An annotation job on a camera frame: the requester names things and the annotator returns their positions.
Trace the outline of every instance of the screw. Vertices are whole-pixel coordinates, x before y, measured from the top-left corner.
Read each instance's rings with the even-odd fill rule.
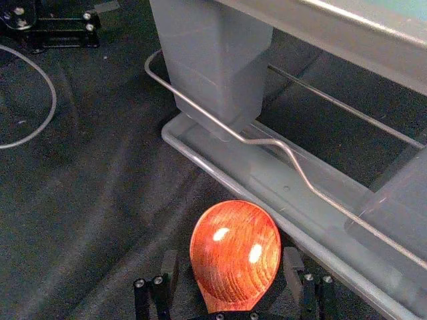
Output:
[[[323,277],[323,281],[326,283],[332,283],[332,277],[330,275],[326,275]]]
[[[86,30],[88,30],[89,32],[92,32],[93,30],[95,30],[95,26],[92,25],[91,23],[88,23],[86,25]]]
[[[163,277],[161,275],[154,278],[154,284],[155,285],[160,285],[162,282],[163,282]]]
[[[43,51],[44,51],[44,49],[34,49],[34,50],[32,50],[31,53],[38,54],[38,53],[42,53]]]
[[[89,12],[85,12],[83,14],[83,19],[85,19],[86,21],[89,21],[92,18],[92,15]]]
[[[313,275],[311,274],[311,273],[308,273],[307,275],[304,275],[304,278],[307,280],[307,281],[313,281]]]
[[[137,288],[142,288],[144,285],[145,285],[144,279],[138,279],[137,281],[135,281],[135,287]]]
[[[18,19],[17,24],[18,24],[18,27],[22,28],[22,27],[27,25],[27,22],[26,22],[26,20]]]
[[[256,312],[251,313],[251,320],[258,320],[259,317]]]
[[[23,14],[24,14],[24,12],[25,12],[25,10],[24,10],[24,8],[22,8],[22,7],[16,7],[16,8],[14,8],[13,12],[14,12],[14,14],[16,14],[16,15],[23,15]]]

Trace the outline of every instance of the metal bracket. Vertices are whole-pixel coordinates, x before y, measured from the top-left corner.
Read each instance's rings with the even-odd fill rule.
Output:
[[[14,3],[0,7],[0,17],[5,24],[0,35],[15,40],[33,53],[49,48],[99,46],[97,30],[101,23],[95,10],[86,11],[80,18],[43,18],[37,16],[34,1]]]
[[[283,249],[283,271],[286,284],[291,290],[297,305],[300,305],[303,296],[300,273],[304,272],[304,270],[304,264],[298,250],[294,247],[285,247]]]
[[[311,273],[302,277],[302,289],[301,320],[316,320],[316,282]]]
[[[320,320],[341,319],[336,305],[334,280],[330,275],[322,277],[318,295]]]
[[[171,320],[169,314],[169,277],[158,275],[151,280],[151,298],[154,300],[159,320]]]
[[[202,315],[191,320],[294,320],[294,318],[255,311],[224,311]]]
[[[133,294],[135,295],[136,320],[149,320],[149,285],[144,279],[133,282]]]

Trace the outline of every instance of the metal rod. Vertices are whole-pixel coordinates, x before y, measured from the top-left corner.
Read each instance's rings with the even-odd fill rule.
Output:
[[[289,73],[287,73],[284,70],[281,70],[277,67],[275,67],[274,65],[268,65],[268,69],[276,72],[277,74],[289,79],[290,81],[297,83],[298,85],[306,88],[307,90],[311,91],[312,93],[315,93],[316,95],[318,95],[319,97],[322,97],[323,99],[333,103],[334,105],[340,107],[341,109],[350,112],[351,114],[357,116],[358,118],[361,118],[362,120],[365,120],[366,122],[370,123],[371,125],[393,135],[394,137],[409,143],[411,146],[418,148],[418,149],[423,149],[425,147],[425,145],[423,145],[422,143],[418,142],[417,140],[414,140],[411,137],[408,137],[407,135],[404,135],[403,133],[383,124],[382,122],[375,120],[374,118],[370,117],[369,115],[364,114],[363,112],[345,104],[344,102],[331,97],[330,95],[328,95],[327,93],[324,93],[323,91],[309,85],[308,83],[298,79],[297,77],[294,77],[293,75],[290,75]]]
[[[308,180],[306,174],[302,170],[300,163],[296,159],[294,152],[292,149],[283,141],[277,140],[277,139],[246,139],[245,137],[242,137],[239,133],[235,132],[233,129],[222,123],[219,119],[215,118],[212,114],[207,112],[203,107],[200,107],[196,102],[192,101],[190,98],[185,96],[183,93],[175,89],[172,85],[170,85],[168,82],[164,81],[161,77],[156,75],[153,71],[150,70],[149,65],[153,61],[153,59],[161,53],[161,50],[156,51],[152,55],[150,55],[147,60],[145,61],[144,69],[145,72],[154,80],[156,80],[158,83],[163,85],[166,89],[183,99],[186,103],[191,105],[195,110],[199,111],[202,115],[207,117],[209,120],[214,122],[216,125],[227,131],[230,135],[235,137],[238,141],[245,143],[247,145],[275,145],[286,152],[288,157],[290,158],[292,164],[294,165],[296,171],[304,181],[304,183],[307,185],[308,189],[317,195],[320,199],[323,199],[327,203],[329,203],[331,206],[333,206],[335,209],[341,211],[346,217],[354,221],[355,223],[359,224],[361,227],[363,227],[365,230],[371,232],[374,236],[379,238],[380,240],[383,240],[383,242],[387,243],[389,246],[403,254],[408,259],[415,262],[417,265],[419,265],[421,268],[427,270],[427,262],[421,258],[419,258],[417,255],[413,254],[411,251],[407,250],[407,248],[403,247],[399,243],[395,242],[395,240],[389,238],[385,234],[383,234],[381,231],[375,229],[373,226],[371,226],[369,223],[367,223],[365,220],[359,218],[357,215],[346,209],[343,205],[339,204],[332,198],[329,198],[325,193],[321,192],[319,189],[314,187],[310,180]]]

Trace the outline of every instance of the wood grain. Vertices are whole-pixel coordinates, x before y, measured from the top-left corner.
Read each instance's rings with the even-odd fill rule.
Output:
[[[278,228],[257,205],[226,201],[208,209],[189,252],[207,310],[251,310],[272,284],[280,252]]]

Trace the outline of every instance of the clear plastic bin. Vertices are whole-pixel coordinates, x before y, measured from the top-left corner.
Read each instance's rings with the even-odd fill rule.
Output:
[[[260,115],[273,27],[212,0],[150,2],[172,85],[237,131]],[[175,100],[225,139],[218,126]]]

